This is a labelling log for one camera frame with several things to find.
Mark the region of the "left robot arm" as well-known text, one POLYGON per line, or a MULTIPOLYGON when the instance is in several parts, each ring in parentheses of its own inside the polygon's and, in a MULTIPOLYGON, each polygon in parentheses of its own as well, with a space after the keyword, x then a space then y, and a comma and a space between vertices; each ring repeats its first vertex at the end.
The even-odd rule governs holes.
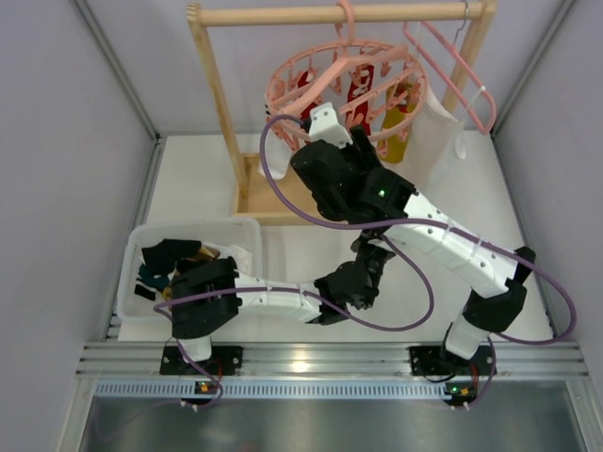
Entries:
POLYGON ((270 282, 245 274, 232 257, 179 264, 169 285, 171 336, 195 363, 212 355, 211 335, 238 315, 277 316, 331 326, 366 310, 379 295, 385 264, 394 253, 360 237, 355 258, 311 282, 270 282))

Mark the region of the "red sock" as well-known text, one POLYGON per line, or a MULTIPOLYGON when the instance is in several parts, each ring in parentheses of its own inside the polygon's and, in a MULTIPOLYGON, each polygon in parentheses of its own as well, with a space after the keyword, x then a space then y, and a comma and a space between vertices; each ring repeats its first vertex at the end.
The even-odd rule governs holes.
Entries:
MULTIPOLYGON (((374 78, 374 66, 367 64, 361 66, 352 73, 350 87, 348 90, 347 101, 350 103, 372 89, 374 78)), ((368 102, 358 104, 352 111, 346 114, 346 124, 348 127, 362 125, 365 132, 370 134, 370 124, 367 121, 368 102)))
POLYGON ((310 84, 315 76, 317 75, 317 70, 314 68, 310 68, 306 71, 300 71, 296 75, 294 75, 290 81, 289 88, 291 91, 295 89, 300 89, 308 84, 310 84))

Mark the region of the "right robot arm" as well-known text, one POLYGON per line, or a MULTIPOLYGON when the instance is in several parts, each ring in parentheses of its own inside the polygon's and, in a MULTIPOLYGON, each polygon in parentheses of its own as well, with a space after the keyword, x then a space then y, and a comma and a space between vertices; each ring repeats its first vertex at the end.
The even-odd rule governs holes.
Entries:
POLYGON ((362 227, 363 239, 387 247, 409 245, 469 285, 468 300, 445 334, 445 357, 469 361, 523 310, 535 252, 501 249, 456 224, 379 161, 362 127, 354 127, 342 147, 323 139, 304 145, 290 164, 324 218, 362 227))

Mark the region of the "pink round clip hanger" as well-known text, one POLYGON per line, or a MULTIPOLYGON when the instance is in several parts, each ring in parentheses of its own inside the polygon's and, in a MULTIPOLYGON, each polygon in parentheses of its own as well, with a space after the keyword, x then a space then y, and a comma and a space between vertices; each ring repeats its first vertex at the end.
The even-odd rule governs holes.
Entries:
POLYGON ((310 121, 310 111, 334 97, 334 109, 346 124, 346 114, 368 102, 367 121, 371 142, 383 161, 398 163, 410 137, 411 123, 425 103, 429 78, 423 65, 405 44, 361 40, 355 36, 355 15, 350 2, 339 1, 346 22, 334 26, 337 40, 312 46, 285 61, 272 75, 266 91, 267 117, 278 114, 310 121), (364 65, 374 66, 372 89, 347 101, 352 73, 364 65), (293 91, 294 75, 317 70, 313 81, 293 91))

